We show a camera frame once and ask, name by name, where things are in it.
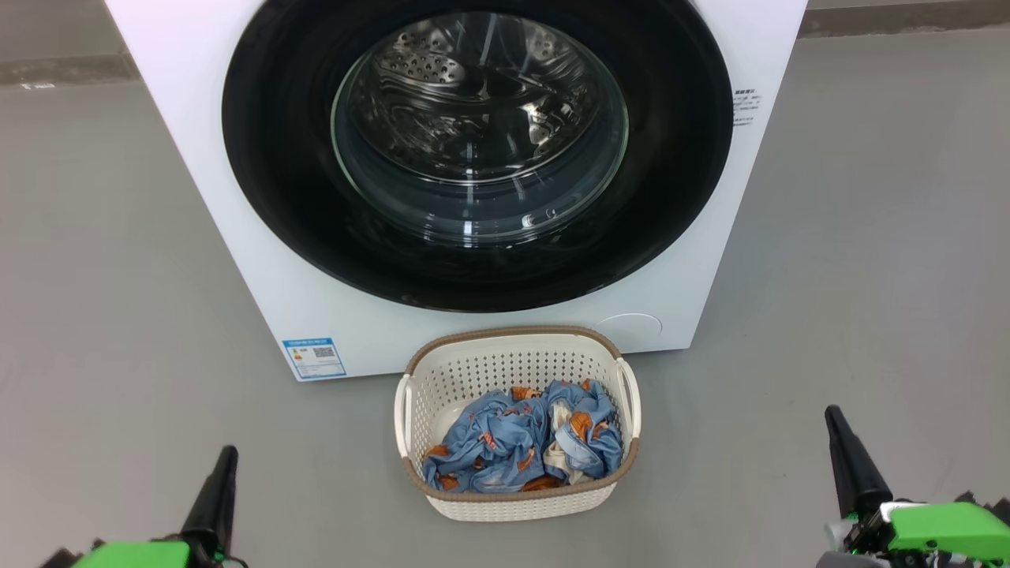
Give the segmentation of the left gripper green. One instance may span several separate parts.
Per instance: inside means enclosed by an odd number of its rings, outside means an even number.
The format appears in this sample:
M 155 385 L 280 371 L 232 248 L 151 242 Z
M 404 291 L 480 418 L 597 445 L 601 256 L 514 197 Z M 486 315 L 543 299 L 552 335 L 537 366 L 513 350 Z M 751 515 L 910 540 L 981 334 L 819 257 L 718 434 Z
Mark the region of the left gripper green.
M 238 460 L 239 453 L 234 446 L 221 449 L 188 517 L 181 526 L 183 540 L 98 540 L 89 552 L 73 553 L 62 547 L 41 566 L 245 567 L 248 565 L 246 561 L 230 556 Z

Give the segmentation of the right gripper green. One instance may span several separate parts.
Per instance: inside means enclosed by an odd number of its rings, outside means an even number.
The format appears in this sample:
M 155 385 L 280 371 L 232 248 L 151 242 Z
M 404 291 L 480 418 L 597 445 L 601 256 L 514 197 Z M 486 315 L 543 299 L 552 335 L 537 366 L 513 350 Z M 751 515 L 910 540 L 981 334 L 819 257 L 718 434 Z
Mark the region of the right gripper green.
M 837 405 L 824 409 L 836 498 L 844 520 L 825 526 L 819 567 L 1007 567 L 1009 503 L 893 500 L 862 440 Z

